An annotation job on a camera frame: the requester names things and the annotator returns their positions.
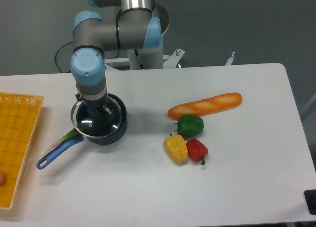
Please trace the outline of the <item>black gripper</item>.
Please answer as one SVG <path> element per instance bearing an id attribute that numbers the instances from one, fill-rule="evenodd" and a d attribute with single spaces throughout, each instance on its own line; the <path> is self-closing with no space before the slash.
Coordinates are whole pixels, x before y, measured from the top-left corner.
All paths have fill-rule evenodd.
<path id="1" fill-rule="evenodd" d="M 80 102 L 77 108 L 77 113 L 92 113 L 92 116 L 94 118 L 101 118 L 103 113 L 104 117 L 113 118 L 114 111 L 107 106 L 107 96 L 108 94 L 106 93 L 102 98 L 92 101 L 83 98 L 80 94 L 77 93 L 75 97 L 77 102 Z"/>

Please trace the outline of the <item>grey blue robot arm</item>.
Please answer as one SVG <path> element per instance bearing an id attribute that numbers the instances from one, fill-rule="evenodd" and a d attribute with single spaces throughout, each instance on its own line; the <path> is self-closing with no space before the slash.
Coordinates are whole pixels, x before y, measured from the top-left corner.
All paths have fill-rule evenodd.
<path id="1" fill-rule="evenodd" d="M 74 51 L 70 70 L 78 90 L 77 98 L 88 107 L 103 110 L 107 103 L 104 53 L 128 50 L 130 62 L 145 69 L 163 66 L 161 20 L 153 14 L 155 0 L 88 0 L 94 7 L 121 6 L 121 16 L 106 22 L 93 11 L 74 19 Z"/>

